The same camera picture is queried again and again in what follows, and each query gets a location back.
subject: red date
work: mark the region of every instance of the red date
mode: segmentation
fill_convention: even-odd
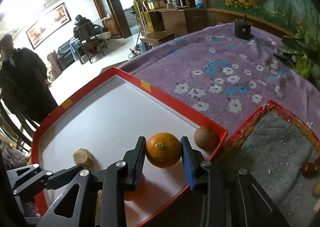
[[[312,162],[304,162],[301,169],[301,174],[304,177],[310,177],[316,172],[316,166]]]

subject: person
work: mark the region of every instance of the person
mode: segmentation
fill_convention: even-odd
[[[46,84],[44,62],[30,49],[15,49],[10,34],[1,39],[0,51],[4,59],[0,88],[7,91],[33,121],[41,124],[58,106]]]

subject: picture frame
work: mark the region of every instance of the picture frame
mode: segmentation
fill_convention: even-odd
[[[26,31],[33,49],[70,21],[71,17],[64,2],[49,11]]]

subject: gray cloth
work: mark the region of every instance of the gray cloth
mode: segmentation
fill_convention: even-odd
[[[258,122],[236,155],[226,157],[221,166],[232,170],[248,169],[290,226],[304,227],[314,217],[317,199],[312,189],[320,177],[304,178],[301,166],[304,161],[313,162],[317,157],[298,127],[269,113]]]

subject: kiwi fruit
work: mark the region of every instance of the kiwi fruit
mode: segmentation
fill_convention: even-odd
[[[194,140],[196,145],[204,150],[212,150],[219,143],[217,134],[208,127],[200,127],[197,129]]]

